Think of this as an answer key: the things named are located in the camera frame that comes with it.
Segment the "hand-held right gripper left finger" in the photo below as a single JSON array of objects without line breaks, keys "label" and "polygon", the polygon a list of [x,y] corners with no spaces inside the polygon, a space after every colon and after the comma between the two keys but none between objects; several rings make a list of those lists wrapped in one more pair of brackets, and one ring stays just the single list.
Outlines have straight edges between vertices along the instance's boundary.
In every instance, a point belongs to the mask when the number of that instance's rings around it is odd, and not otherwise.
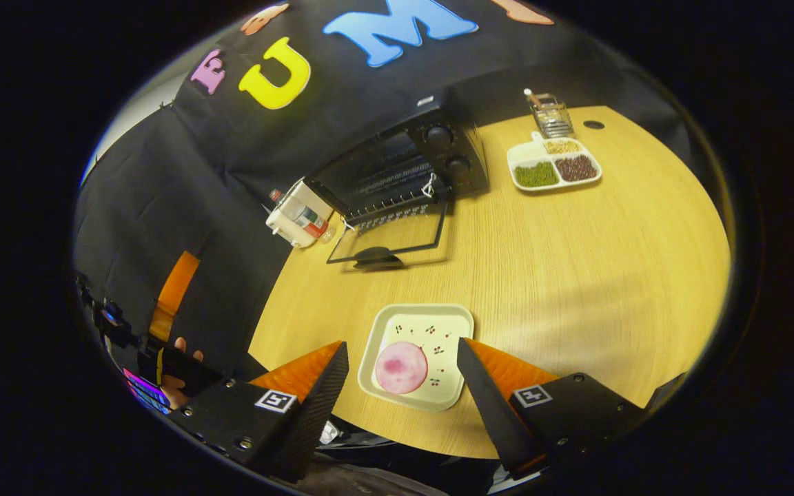
[{"label": "hand-held right gripper left finger", "polygon": [[335,341],[252,381],[195,368],[195,387],[167,414],[180,431],[248,470],[296,482],[305,476],[349,373],[347,343]]}]

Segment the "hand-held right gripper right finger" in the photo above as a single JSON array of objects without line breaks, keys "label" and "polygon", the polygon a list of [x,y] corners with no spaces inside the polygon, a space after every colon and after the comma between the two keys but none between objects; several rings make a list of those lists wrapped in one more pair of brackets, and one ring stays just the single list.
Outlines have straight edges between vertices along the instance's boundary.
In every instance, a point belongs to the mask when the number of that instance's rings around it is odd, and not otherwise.
[{"label": "hand-held right gripper right finger", "polygon": [[639,426],[644,408],[586,373],[554,375],[463,337],[457,365],[511,476],[582,464]]}]

